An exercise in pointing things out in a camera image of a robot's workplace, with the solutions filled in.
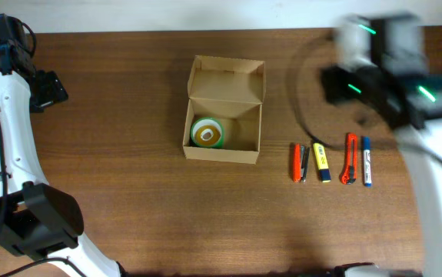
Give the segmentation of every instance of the roll of tape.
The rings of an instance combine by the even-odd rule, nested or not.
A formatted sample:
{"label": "roll of tape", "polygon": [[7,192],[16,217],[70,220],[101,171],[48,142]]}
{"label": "roll of tape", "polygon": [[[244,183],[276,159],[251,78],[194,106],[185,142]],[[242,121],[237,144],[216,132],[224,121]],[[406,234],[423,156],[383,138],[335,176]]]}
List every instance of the roll of tape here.
{"label": "roll of tape", "polygon": [[224,128],[213,118],[200,118],[192,125],[190,137],[196,146],[219,149],[224,142]]}

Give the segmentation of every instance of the brown wooden surface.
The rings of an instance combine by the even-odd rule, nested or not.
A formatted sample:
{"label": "brown wooden surface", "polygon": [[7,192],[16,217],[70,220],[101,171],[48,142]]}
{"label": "brown wooden surface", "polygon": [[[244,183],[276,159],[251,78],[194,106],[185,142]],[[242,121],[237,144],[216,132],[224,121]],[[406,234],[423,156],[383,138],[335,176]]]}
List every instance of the brown wooden surface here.
{"label": "brown wooden surface", "polygon": [[[381,148],[393,141],[363,105],[325,103],[317,70],[334,62],[334,50],[330,43],[308,49],[327,31],[38,35],[35,64],[56,71],[70,95],[31,115],[47,179],[77,199],[85,232],[129,272],[266,273],[365,261],[421,269],[414,195],[396,150],[372,151],[372,189],[361,172],[342,185],[344,153],[330,150],[331,183],[317,180],[313,162],[305,184],[290,179],[290,144],[309,143],[291,102],[329,142],[343,144],[346,132],[369,135]],[[442,28],[428,28],[426,38],[431,66],[442,72]],[[267,62],[256,165],[184,158],[194,55]],[[355,123],[363,114],[373,127]],[[27,262],[0,248],[0,274]],[[41,265],[23,275],[64,274]]]}

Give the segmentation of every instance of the green light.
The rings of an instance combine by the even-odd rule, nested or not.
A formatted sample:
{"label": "green light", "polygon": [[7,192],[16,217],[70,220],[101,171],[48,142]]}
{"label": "green light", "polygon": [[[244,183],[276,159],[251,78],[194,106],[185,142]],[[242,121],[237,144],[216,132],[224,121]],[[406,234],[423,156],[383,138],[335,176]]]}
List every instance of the green light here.
{"label": "green light", "polygon": [[436,97],[434,97],[430,92],[428,92],[423,86],[419,85],[417,89],[419,89],[419,92],[422,92],[423,95],[426,95],[429,98],[429,100],[431,100],[432,102],[436,102]]}
{"label": "green light", "polygon": [[359,24],[359,27],[363,28],[364,30],[370,32],[370,33],[373,34],[373,35],[376,35],[376,31],[374,31],[372,28],[369,28],[369,27],[364,26],[364,25],[362,25],[362,24]]}
{"label": "green light", "polygon": [[352,88],[354,91],[356,91],[357,93],[361,93],[361,90],[359,88],[354,87],[353,85],[349,84],[348,85],[349,88]]}

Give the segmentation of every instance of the cardboard box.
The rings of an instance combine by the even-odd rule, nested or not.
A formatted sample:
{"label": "cardboard box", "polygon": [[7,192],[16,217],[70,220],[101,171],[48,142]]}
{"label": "cardboard box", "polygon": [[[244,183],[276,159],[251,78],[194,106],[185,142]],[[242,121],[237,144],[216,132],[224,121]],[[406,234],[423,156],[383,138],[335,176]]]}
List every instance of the cardboard box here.
{"label": "cardboard box", "polygon": [[[183,150],[187,159],[254,164],[260,153],[265,63],[238,58],[197,56],[188,79],[188,111]],[[221,149],[194,145],[191,125],[216,118],[224,127]]]}

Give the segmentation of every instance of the white background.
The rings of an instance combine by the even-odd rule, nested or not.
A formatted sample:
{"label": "white background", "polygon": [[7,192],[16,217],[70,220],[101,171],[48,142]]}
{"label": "white background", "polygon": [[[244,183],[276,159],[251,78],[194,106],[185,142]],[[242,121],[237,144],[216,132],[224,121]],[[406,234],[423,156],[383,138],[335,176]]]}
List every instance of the white background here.
{"label": "white background", "polygon": [[330,27],[349,13],[408,10],[442,25],[442,0],[0,0],[35,32]]}

